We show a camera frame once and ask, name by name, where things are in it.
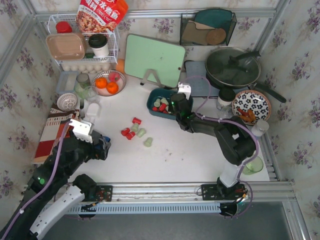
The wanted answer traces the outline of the teal plastic storage basket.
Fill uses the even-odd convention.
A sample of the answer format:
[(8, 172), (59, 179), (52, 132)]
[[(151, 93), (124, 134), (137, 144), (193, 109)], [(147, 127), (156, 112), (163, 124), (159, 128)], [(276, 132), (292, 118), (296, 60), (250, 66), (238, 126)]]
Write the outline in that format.
[(165, 98), (168, 101), (167, 106), (169, 106), (170, 104), (170, 97), (172, 94), (177, 93), (178, 91), (176, 90), (169, 90), (169, 89), (164, 89), (164, 88), (156, 88), (154, 90), (152, 90), (148, 96), (147, 102), (146, 102), (146, 107), (149, 111), (149, 113), (154, 116), (154, 117), (159, 117), (159, 118), (163, 118), (163, 119), (169, 119), (169, 120), (176, 120), (175, 115), (172, 114), (164, 114), (163, 112), (159, 111), (159, 107), (158, 107), (158, 111), (153, 111), (152, 108), (155, 107), (154, 106), (154, 102), (156, 101), (156, 99), (162, 99)]

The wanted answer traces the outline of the red capsule top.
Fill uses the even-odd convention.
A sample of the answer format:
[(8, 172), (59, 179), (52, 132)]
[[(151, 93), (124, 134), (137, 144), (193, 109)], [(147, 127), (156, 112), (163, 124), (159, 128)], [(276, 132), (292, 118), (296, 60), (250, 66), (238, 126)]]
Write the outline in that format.
[(142, 121), (141, 121), (139, 118), (134, 117), (134, 118), (132, 119), (132, 123), (133, 123), (133, 124), (138, 124), (138, 125), (140, 125), (140, 124), (142, 123)]

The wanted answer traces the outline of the clear plastic cup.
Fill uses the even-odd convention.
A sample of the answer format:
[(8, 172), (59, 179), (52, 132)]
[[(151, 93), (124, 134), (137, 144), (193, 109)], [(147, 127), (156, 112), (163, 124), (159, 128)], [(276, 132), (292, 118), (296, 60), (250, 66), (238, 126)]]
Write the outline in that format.
[(219, 112), (220, 119), (230, 119), (234, 116), (231, 106), (224, 106)]

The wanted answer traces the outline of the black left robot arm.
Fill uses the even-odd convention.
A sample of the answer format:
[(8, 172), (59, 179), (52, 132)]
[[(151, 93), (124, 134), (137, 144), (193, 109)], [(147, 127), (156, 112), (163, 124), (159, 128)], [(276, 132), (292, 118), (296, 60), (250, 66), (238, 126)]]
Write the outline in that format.
[(110, 147), (110, 139), (95, 131), (92, 123), (68, 121), (59, 144), (28, 181), (23, 199), (0, 232), (1, 239), (41, 240), (68, 209), (92, 195), (97, 184), (88, 175), (81, 174), (46, 213), (42, 213), (43, 208), (82, 163), (105, 160)]

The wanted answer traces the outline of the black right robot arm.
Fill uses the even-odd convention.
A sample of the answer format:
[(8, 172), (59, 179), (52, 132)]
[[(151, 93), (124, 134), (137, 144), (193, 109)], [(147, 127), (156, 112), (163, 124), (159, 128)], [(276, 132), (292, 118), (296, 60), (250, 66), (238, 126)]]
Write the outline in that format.
[(239, 117), (213, 118), (193, 112), (191, 86), (179, 82), (177, 93), (170, 97), (169, 110), (183, 131), (215, 137), (226, 163), (217, 179), (224, 188), (231, 188), (240, 181), (245, 165), (259, 154), (259, 143)]

